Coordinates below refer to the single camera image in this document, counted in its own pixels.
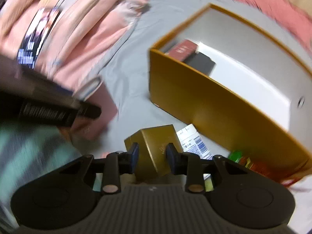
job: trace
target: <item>red package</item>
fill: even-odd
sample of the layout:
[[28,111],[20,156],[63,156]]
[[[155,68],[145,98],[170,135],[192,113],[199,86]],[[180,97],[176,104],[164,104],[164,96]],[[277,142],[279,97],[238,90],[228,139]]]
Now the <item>red package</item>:
[[176,60],[184,61],[187,57],[193,54],[197,49],[197,45],[190,40],[183,40],[175,45],[168,52],[168,55]]

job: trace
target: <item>barcode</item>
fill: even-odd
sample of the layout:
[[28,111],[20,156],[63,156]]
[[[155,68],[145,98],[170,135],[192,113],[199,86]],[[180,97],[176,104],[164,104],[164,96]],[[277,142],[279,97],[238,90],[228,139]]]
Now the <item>barcode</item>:
[[206,145],[204,144],[204,142],[202,141],[202,139],[200,138],[200,136],[197,136],[195,139],[194,139],[197,147],[199,148],[200,152],[202,154],[204,154],[206,151],[207,151],[207,147]]
[[19,64],[26,65],[31,69],[34,69],[35,67],[35,61],[32,51],[25,51],[24,49],[19,49],[17,60]]
[[200,152],[199,152],[199,150],[198,150],[196,145],[191,146],[191,148],[188,149],[188,152],[189,153],[194,153],[194,154],[197,154],[197,155],[200,156]]

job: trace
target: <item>open box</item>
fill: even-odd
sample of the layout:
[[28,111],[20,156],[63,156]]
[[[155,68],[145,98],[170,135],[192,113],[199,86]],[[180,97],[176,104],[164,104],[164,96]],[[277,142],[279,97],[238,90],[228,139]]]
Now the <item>open box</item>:
[[[166,54],[184,39],[202,43],[253,72],[279,95],[281,106],[274,101],[270,105],[265,97],[258,101],[254,96],[260,93],[243,85],[241,90],[253,93],[259,106],[266,105],[260,108],[225,87],[226,80],[221,84]],[[228,80],[235,87],[235,76],[228,75]],[[312,173],[312,72],[287,47],[244,18],[209,4],[161,38],[150,49],[149,90],[155,105],[193,123],[229,151],[240,150],[267,163],[283,173],[280,178]]]

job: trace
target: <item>small gold box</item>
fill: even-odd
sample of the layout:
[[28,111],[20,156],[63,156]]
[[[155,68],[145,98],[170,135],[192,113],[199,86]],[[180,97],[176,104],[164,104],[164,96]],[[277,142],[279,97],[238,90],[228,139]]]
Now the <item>small gold box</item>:
[[140,129],[124,140],[127,150],[132,143],[139,144],[139,160],[135,169],[137,181],[145,181],[170,173],[166,160],[166,146],[173,143],[178,152],[183,152],[173,125]]

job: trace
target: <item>pink blanket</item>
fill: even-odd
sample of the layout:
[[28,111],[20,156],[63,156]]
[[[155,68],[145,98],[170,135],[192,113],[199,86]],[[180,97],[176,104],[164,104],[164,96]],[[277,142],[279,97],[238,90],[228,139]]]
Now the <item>pink blanket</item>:
[[[0,53],[16,58],[32,19],[40,8],[59,0],[7,0],[0,15]],[[90,121],[76,119],[71,131],[87,139],[97,137],[116,115],[117,107],[98,71],[101,59],[134,25],[148,0],[74,0],[61,15],[42,45],[35,70],[72,90],[75,96],[101,107]]]
[[286,28],[312,53],[312,19],[309,15],[291,4],[288,0],[236,0],[258,8],[262,13],[274,19]]

